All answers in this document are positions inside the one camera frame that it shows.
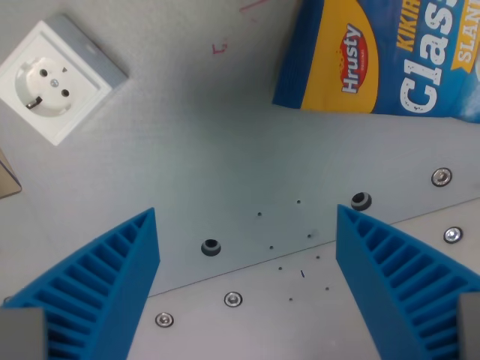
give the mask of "ridged blue part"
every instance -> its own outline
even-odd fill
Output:
[[[3,308],[43,308],[49,360],[122,360],[160,263],[153,208],[55,265]]]
[[[382,359],[458,359],[458,297],[480,290],[476,273],[343,205],[337,261]]]

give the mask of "chips bag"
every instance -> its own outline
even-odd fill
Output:
[[[480,0],[303,0],[274,104],[480,122]]]

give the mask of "gray block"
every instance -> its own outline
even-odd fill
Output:
[[[460,360],[480,359],[480,292],[460,294],[457,305]]]
[[[0,308],[0,359],[47,360],[44,310]]]

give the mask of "metal plate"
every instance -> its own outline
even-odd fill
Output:
[[[335,206],[359,191],[389,223],[480,195],[479,126],[272,106],[296,2],[248,3],[2,3],[0,59],[61,8],[130,77],[58,148],[0,103],[38,246],[67,255],[154,206],[157,294],[333,240]],[[444,188],[431,184],[439,167],[453,172]],[[220,255],[201,253],[206,239]]]
[[[478,213],[480,199],[395,226],[480,272]],[[452,225],[464,237],[447,244],[443,232]],[[241,293],[243,304],[227,307],[229,291]],[[162,311],[175,317],[172,328],[155,325]],[[129,360],[159,354],[171,360],[379,359],[334,242],[149,298]]]

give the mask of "hrusty logo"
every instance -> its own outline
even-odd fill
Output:
[[[343,56],[340,60],[342,92],[356,94],[359,92],[367,74],[368,49],[367,41],[362,32],[351,24],[346,26],[346,34],[340,45],[340,53]]]

